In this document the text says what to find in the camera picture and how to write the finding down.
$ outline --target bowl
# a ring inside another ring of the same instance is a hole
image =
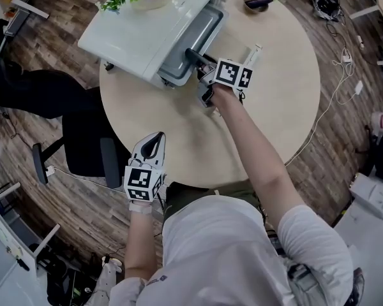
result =
[[[258,13],[263,13],[265,11],[268,10],[269,6],[263,6],[263,7],[259,7],[259,8],[250,8],[249,6],[247,6],[246,2],[247,1],[250,1],[250,0],[244,0],[244,9],[247,13],[251,13],[251,14],[258,14]]]

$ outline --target white appliance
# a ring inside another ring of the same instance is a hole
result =
[[[78,46],[157,87],[182,86],[193,72],[184,52],[209,48],[228,17],[224,1],[171,0],[149,11],[125,3],[98,12]]]

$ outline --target person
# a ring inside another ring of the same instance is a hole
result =
[[[306,206],[278,153],[232,90],[215,84],[212,102],[287,257],[277,254],[261,213],[244,199],[214,194],[174,210],[176,203],[168,198],[163,267],[157,269],[151,215],[132,212],[125,279],[112,288],[109,305],[344,305],[353,287],[345,242]],[[302,297],[318,291],[321,302],[312,302],[314,296],[298,300],[298,285],[292,284],[297,265],[311,275]]]

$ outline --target wooden floor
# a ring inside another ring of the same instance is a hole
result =
[[[25,69],[59,69],[73,75],[84,87],[99,85],[99,60],[81,50],[77,42],[91,21],[98,0],[34,0],[33,5],[50,13],[48,20],[31,15],[7,49],[7,55]],[[319,115],[327,108],[342,71],[332,65],[343,49],[343,40],[331,37],[326,23],[315,18],[307,0],[282,0],[297,17],[315,48],[321,75]],[[362,1],[364,6],[369,0]],[[355,0],[341,0],[346,15],[362,7]],[[359,80],[364,82],[360,96],[344,106],[333,102],[319,122],[311,144],[288,166],[288,171],[304,200],[327,222],[332,223],[349,201],[348,185],[363,159],[354,153],[356,147],[366,147],[363,129],[373,111],[383,109],[383,73],[378,66],[366,62],[358,49],[356,35],[366,46],[363,54],[369,62],[377,60],[379,35],[383,34],[379,16],[371,14],[352,22],[347,18],[345,28],[336,28],[346,37],[353,49],[356,72],[347,80],[339,97],[345,101]],[[9,111],[17,131],[32,145],[44,147],[62,136],[59,120],[45,120],[26,112]],[[29,207],[32,219],[41,226],[61,225],[58,237],[75,246],[82,257],[91,252],[99,255],[125,245],[128,232],[128,202],[119,193],[81,182],[57,172],[50,183],[38,183],[31,151],[16,136],[8,120],[0,116],[0,186],[7,181],[20,181],[25,192],[37,207]],[[68,171],[64,150],[48,162]],[[155,233],[160,232],[161,214],[154,213]],[[156,237],[161,255],[161,238]],[[124,256],[121,249],[119,257]]]

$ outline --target black office chair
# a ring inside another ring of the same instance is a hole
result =
[[[111,188],[122,184],[131,153],[122,145],[102,108],[99,87],[85,90],[61,71],[20,74],[0,59],[0,106],[47,119],[63,117],[63,137],[47,149],[33,146],[38,179],[47,184],[46,160],[65,147],[69,170],[84,177],[105,177]]]

